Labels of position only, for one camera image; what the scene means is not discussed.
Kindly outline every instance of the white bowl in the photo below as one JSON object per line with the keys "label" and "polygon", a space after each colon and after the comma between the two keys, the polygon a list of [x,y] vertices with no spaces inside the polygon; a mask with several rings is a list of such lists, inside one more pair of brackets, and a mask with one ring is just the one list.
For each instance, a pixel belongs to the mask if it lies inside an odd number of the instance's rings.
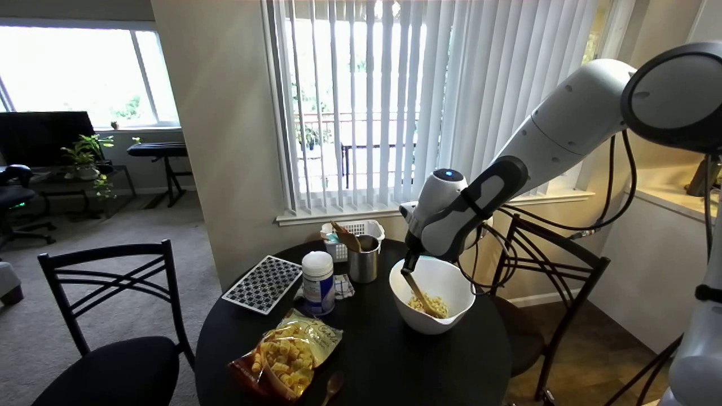
{"label": "white bowl", "polygon": [[408,301],[413,297],[413,291],[402,275],[402,267],[405,260],[391,269],[389,287],[398,302],[400,316],[410,329],[426,337],[444,334],[473,306],[476,287],[469,284],[464,275],[461,275],[461,269],[450,261],[422,256],[410,275],[426,295],[436,295],[448,305],[450,316],[432,318],[422,311],[410,309]]}

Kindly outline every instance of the robotic arm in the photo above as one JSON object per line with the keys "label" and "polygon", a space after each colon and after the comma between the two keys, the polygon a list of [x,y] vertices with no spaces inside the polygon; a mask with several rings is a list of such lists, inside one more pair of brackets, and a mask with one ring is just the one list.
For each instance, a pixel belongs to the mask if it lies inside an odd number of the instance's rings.
{"label": "robotic arm", "polygon": [[[413,274],[420,256],[459,260],[464,236],[496,208],[554,177],[628,125],[639,136],[701,153],[722,151],[722,42],[691,42],[635,67],[601,58],[574,73],[472,182],[436,172],[406,212]],[[699,305],[678,350],[663,406],[722,404],[722,204]]]}

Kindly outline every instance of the computer monitor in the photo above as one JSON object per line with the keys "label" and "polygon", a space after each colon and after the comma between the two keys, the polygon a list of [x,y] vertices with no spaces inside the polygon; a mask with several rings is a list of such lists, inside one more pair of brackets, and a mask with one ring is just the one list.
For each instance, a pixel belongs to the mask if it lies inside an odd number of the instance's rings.
{"label": "computer monitor", "polygon": [[84,111],[0,113],[0,153],[4,165],[56,169],[73,165],[61,146],[90,136],[93,125]]}

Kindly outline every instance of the lid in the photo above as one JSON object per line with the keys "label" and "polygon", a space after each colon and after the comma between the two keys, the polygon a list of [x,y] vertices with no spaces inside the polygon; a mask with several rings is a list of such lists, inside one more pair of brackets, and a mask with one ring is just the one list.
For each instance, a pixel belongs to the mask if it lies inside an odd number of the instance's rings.
{"label": "lid", "polygon": [[312,250],[301,261],[305,275],[326,278],[335,274],[335,258],[326,250]]}

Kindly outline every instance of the cup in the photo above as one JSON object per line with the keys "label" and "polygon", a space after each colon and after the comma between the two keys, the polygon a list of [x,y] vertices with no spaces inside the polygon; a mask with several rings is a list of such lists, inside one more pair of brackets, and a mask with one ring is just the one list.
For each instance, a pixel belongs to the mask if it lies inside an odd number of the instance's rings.
{"label": "cup", "polygon": [[382,239],[360,234],[361,250],[347,250],[347,278],[356,284],[367,284],[379,278]]}

